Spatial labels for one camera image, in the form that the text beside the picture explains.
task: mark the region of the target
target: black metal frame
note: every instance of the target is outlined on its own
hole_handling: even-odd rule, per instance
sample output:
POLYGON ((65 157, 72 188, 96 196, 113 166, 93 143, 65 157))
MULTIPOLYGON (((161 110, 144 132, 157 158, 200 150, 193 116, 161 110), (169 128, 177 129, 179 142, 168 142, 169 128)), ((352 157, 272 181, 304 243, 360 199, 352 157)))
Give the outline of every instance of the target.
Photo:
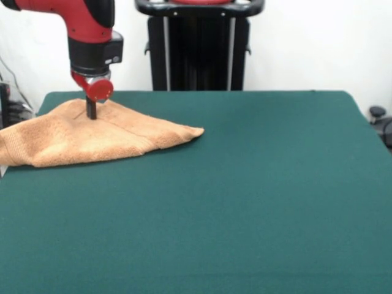
POLYGON ((191 5, 174 2, 150 2, 135 0, 136 9, 154 17, 252 17, 264 9, 265 0, 253 0, 245 4, 230 2, 219 5, 191 5))
POLYGON ((136 7, 152 15, 146 51, 154 91, 243 89, 250 27, 246 17, 260 13, 264 0, 200 6, 136 0, 136 7))

